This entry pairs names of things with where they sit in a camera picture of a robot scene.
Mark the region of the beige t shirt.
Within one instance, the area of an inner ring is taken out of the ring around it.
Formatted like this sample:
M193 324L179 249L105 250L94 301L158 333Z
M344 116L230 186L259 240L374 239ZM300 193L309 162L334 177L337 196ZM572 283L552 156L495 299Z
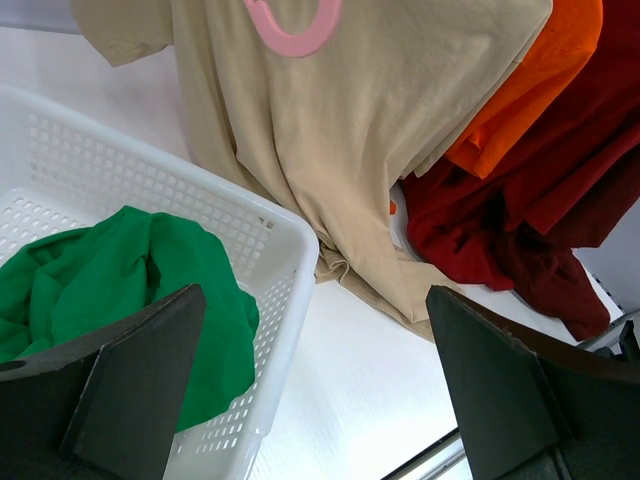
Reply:
M175 53L190 152L304 218L316 276L432 338L425 298L447 283L397 247L390 190L451 145L523 59L548 1L347 1L316 53L287 58L240 1L74 1L113 66Z

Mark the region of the pink plastic hanger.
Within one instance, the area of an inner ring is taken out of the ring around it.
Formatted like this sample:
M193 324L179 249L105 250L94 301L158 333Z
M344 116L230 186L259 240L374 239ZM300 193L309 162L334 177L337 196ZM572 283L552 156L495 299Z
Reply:
M304 58L323 47L334 33L341 18L343 2L322 0L304 29L285 29L273 14L268 1L244 1L251 22L262 42L284 57Z

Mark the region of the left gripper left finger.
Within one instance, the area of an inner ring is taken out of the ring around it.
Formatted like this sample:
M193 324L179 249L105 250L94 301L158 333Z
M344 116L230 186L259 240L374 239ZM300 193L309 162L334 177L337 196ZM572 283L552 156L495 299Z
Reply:
M205 314L188 285L1 366L4 479L160 479Z

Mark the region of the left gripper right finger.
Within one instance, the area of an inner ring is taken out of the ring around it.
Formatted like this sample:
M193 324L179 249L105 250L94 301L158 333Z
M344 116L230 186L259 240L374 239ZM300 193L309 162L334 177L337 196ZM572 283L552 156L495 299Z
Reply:
M636 479L639 345L571 346L453 290L426 297L476 479Z

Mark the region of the green t shirt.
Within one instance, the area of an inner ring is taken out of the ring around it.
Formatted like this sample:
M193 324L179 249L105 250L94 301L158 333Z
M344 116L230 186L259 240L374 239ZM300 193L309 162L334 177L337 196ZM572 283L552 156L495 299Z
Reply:
M21 248L1 268L1 360L98 330L190 284L206 308L177 428L199 425L253 384L260 315L222 242L188 219L125 206Z

